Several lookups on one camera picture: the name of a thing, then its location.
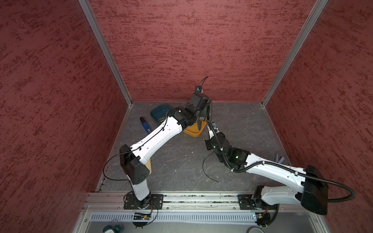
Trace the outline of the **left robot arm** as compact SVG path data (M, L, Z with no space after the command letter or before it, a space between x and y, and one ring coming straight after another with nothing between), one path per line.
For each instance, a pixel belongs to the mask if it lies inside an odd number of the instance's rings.
M194 92L185 107L166 111L165 120L150 134L132 146L119 150L120 166L130 181L140 209L150 205L151 192L147 185L150 170L146 163L170 139L198 121L210 119L212 100L202 92Z

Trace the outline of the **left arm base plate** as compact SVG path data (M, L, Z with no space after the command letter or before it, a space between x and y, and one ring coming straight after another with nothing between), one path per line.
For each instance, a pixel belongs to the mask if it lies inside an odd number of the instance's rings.
M130 192L123 198L124 210L161 210L163 206L164 195L150 194L144 200L139 201L136 196Z

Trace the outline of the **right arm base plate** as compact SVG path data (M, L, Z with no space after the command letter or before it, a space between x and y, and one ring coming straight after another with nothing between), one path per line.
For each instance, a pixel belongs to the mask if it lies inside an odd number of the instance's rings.
M276 210L277 205L269 205L264 202L261 198L261 195L254 194L254 195L246 195L240 194L238 197L238 203L240 206L240 210Z

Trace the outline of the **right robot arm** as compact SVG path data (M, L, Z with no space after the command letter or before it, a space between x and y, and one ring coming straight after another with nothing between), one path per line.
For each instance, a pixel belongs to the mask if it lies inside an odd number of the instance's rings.
M223 133L209 132L206 147L213 150L219 161L233 173L256 174L282 184L279 187L259 185L252 196L257 208L292 204L324 216L329 203L347 202L356 196L352 188L324 179L313 166L306 169L285 166L234 148Z

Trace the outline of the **grey perforated cable spool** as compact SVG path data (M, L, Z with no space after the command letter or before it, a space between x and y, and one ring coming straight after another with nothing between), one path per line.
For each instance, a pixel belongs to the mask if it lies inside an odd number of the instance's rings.
M212 105L212 101L209 101L208 105L207 105L207 116L206 116L206 119L207 119L207 121L210 121L210 122L211 122L211 105Z

